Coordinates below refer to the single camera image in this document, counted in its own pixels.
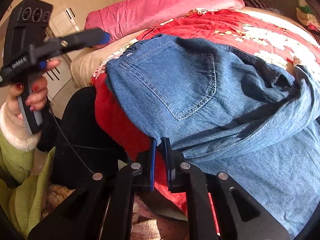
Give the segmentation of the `green fleece sleeve white cuff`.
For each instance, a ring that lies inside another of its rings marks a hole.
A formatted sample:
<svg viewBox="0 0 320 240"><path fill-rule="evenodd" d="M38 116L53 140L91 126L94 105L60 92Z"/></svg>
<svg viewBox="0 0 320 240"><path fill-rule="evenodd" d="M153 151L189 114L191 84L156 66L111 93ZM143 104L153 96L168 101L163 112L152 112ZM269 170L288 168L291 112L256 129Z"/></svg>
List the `green fleece sleeve white cuff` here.
<svg viewBox="0 0 320 240"><path fill-rule="evenodd" d="M55 148L36 176L31 175L41 133L29 135L25 124L1 107L1 207L14 228L27 238L42 218Z"/></svg>

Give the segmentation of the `black trousers of person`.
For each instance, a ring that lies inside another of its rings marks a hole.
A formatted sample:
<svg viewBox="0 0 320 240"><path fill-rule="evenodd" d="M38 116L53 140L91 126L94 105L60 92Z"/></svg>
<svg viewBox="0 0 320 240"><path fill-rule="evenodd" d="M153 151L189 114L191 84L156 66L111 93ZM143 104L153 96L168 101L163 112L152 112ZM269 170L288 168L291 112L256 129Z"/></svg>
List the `black trousers of person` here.
<svg viewBox="0 0 320 240"><path fill-rule="evenodd" d="M118 160L127 159L124 149L97 124L95 98L95 88L86 87L73 94L62 118L53 117L49 105L41 111L42 134L37 148L44 152L55 148L49 179L52 184L77 189L95 173L113 183Z"/></svg>

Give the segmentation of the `red floral blanket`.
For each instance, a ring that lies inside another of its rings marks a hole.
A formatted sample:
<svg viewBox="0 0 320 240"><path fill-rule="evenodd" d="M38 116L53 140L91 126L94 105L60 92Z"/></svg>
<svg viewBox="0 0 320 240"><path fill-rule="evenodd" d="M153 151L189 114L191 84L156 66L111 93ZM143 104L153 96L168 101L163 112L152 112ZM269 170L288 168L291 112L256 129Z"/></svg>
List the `red floral blanket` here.
<svg viewBox="0 0 320 240"><path fill-rule="evenodd" d="M170 139L228 173L291 238L319 204L319 46L232 10L159 24L95 72L98 125L131 158Z"/></svg>

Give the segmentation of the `blue denim pants lace hem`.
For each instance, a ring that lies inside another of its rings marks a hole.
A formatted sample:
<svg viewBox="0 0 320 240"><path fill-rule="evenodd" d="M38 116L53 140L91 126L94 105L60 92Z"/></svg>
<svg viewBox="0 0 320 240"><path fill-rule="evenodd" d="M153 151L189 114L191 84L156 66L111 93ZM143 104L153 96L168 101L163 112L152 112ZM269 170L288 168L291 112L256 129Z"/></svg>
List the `blue denim pants lace hem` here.
<svg viewBox="0 0 320 240"><path fill-rule="evenodd" d="M203 172L228 173L291 237L319 204L319 75L203 38L159 34L106 65L106 84L144 134Z"/></svg>

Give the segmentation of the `stack of folded clothes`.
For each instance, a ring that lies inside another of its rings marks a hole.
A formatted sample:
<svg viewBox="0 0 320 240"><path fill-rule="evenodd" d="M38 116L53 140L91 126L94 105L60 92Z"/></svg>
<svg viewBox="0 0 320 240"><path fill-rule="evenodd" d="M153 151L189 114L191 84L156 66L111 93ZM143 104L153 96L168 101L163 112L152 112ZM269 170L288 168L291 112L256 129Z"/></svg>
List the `stack of folded clothes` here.
<svg viewBox="0 0 320 240"><path fill-rule="evenodd" d="M302 25L319 33L319 22L308 5L296 8L296 15Z"/></svg>

